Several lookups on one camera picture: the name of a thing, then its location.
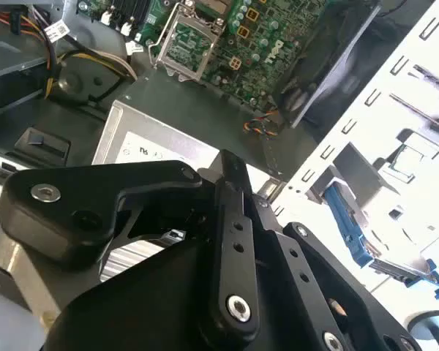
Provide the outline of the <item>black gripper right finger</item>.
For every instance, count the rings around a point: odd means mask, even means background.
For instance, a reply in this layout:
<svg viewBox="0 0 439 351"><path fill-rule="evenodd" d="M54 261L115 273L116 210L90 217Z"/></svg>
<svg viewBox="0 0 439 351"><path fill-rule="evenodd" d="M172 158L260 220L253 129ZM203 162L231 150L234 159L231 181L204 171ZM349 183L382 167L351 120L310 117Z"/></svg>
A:
<svg viewBox="0 0 439 351"><path fill-rule="evenodd" d="M256 350L420 350L305 225L281 227L257 195L252 222L261 294Z"/></svg>

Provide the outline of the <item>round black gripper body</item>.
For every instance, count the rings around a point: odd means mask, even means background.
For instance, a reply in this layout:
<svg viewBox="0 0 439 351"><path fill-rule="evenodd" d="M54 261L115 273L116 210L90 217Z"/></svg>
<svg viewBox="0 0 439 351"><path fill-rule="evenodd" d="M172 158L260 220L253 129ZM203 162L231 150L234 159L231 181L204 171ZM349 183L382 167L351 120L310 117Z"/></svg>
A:
<svg viewBox="0 0 439 351"><path fill-rule="evenodd" d="M292 350L251 239L183 241L72 301L46 350Z"/></svg>

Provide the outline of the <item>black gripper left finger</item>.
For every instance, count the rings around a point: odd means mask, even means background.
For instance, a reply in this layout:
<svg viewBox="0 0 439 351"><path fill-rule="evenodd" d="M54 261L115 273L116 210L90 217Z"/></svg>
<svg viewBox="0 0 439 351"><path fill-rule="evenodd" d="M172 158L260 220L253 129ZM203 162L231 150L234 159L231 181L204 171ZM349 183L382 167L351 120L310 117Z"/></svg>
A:
<svg viewBox="0 0 439 351"><path fill-rule="evenodd" d="M51 295L77 297L183 241L253 242L245 204L252 189L242 159L219 153L207 181L180 161L24 170L0 197L6 240L32 259Z"/></svg>

